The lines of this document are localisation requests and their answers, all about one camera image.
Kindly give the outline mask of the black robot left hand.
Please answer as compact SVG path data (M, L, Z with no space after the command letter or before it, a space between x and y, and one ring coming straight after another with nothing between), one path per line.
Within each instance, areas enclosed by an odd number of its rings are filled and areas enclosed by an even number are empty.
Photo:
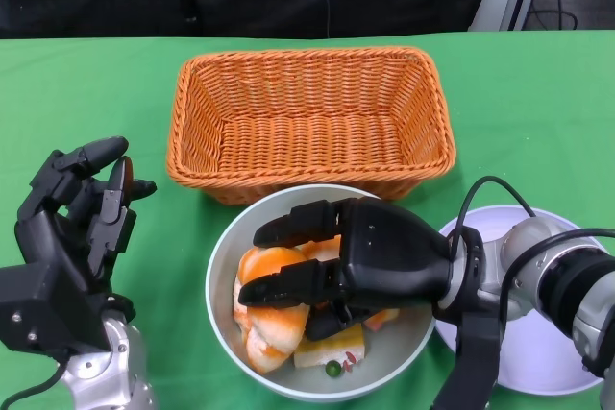
M60 266L83 292L111 290L116 258L135 226L131 202L157 191L134 177L128 146L112 136L50 154L17 211L15 237L27 263Z

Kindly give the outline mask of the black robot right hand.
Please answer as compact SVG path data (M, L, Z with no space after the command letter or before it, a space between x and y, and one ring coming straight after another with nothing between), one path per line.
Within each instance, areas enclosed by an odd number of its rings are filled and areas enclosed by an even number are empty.
M292 248L338 236L337 259L284 266L244 285L238 300L247 307L311 307L306 325L319 341L359 324L379 311L434 303L450 287L448 239L412 212L362 197L317 201L293 207L262 225L259 247Z

